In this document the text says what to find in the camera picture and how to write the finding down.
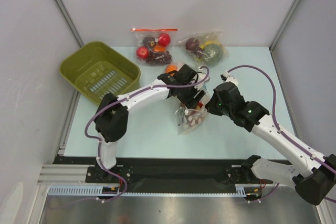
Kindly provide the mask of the polka dot strawberry bag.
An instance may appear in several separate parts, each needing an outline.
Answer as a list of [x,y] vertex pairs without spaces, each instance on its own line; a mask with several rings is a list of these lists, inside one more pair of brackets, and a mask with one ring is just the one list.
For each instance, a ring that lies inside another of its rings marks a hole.
[[195,109],[189,109],[180,103],[175,114],[177,115],[178,135],[186,134],[200,126],[207,117],[205,106],[198,103]]

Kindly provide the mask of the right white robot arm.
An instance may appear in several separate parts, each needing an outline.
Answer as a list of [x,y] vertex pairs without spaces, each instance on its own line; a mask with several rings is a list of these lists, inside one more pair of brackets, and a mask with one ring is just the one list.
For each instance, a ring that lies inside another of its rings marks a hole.
[[218,85],[205,107],[210,114],[229,117],[235,125],[266,141],[289,161],[285,165],[253,155],[242,169],[245,181],[266,179],[283,184],[315,206],[335,186],[335,155],[325,156],[289,133],[258,102],[245,101],[234,83]]

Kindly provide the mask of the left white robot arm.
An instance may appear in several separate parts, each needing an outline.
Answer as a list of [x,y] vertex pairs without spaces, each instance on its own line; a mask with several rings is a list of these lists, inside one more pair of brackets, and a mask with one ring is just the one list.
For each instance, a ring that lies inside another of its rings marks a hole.
[[130,93],[115,96],[105,95],[94,115],[95,129],[101,139],[98,141],[97,176],[104,182],[115,178],[118,141],[128,127],[129,115],[157,101],[177,98],[184,106],[195,109],[206,96],[203,84],[209,80],[206,66],[194,70],[187,64],[160,74],[147,86]]

